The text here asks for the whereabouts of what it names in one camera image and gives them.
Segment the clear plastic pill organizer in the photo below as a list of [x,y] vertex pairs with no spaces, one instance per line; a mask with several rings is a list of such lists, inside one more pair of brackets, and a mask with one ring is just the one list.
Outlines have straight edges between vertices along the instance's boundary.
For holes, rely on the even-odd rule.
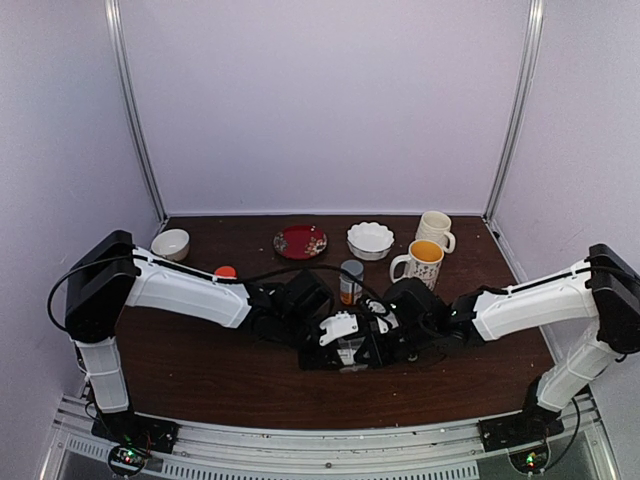
[[365,336],[356,337],[356,338],[341,338],[337,340],[337,349],[338,348],[352,348],[356,351],[355,360],[361,364],[361,367],[357,369],[347,369],[342,368],[342,363],[339,366],[339,371],[341,373],[348,372],[357,372],[361,370],[366,370],[371,367],[371,357],[369,352],[369,347],[367,344],[367,338]]

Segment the small white pill bottle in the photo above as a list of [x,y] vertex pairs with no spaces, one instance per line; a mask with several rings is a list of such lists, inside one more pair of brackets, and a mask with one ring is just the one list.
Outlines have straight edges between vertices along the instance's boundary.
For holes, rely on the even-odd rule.
[[347,369],[357,369],[359,367],[361,367],[361,364],[359,364],[356,360],[355,360],[355,353],[356,351],[352,348],[338,348],[337,349],[337,353],[339,356],[339,359],[342,363],[342,368],[347,368]]

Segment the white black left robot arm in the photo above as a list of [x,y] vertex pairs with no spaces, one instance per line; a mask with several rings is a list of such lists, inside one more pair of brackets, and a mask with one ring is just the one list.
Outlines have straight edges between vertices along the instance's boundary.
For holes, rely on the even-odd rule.
[[291,273],[285,283],[273,274],[219,276],[164,259],[136,246],[129,232],[115,230],[54,283],[46,310],[54,314],[53,300],[64,287],[64,319],[54,325],[80,356],[99,419],[121,443],[133,444],[144,424],[132,407],[116,341],[122,311],[168,311],[340,360],[337,342],[363,334],[357,314],[320,317],[323,307],[334,306],[333,293],[308,269]]

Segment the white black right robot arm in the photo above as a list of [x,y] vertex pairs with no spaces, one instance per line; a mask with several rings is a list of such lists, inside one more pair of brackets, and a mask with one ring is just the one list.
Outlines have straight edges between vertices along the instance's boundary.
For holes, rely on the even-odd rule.
[[374,367],[431,348],[483,345],[521,330],[586,319],[564,359],[530,386],[513,419],[519,440],[535,440],[572,398],[623,356],[639,351],[639,276],[609,246],[556,274],[504,288],[481,287],[447,304],[418,278],[393,281],[376,312],[381,326],[359,358]]

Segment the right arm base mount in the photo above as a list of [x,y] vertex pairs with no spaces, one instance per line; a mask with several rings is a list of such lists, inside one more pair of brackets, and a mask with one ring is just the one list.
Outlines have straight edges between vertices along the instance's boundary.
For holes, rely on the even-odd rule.
[[485,452],[506,450],[511,466],[528,476],[551,465],[549,439],[565,431],[557,418],[528,418],[522,412],[481,420],[478,427]]

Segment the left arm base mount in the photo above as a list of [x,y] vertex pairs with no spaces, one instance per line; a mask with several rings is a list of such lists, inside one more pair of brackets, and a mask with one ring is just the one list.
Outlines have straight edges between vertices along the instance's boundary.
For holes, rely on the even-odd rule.
[[178,430],[178,424],[173,421],[120,412],[98,413],[91,433],[114,443],[107,454],[107,465],[112,472],[131,477],[149,465],[154,453],[172,453]]

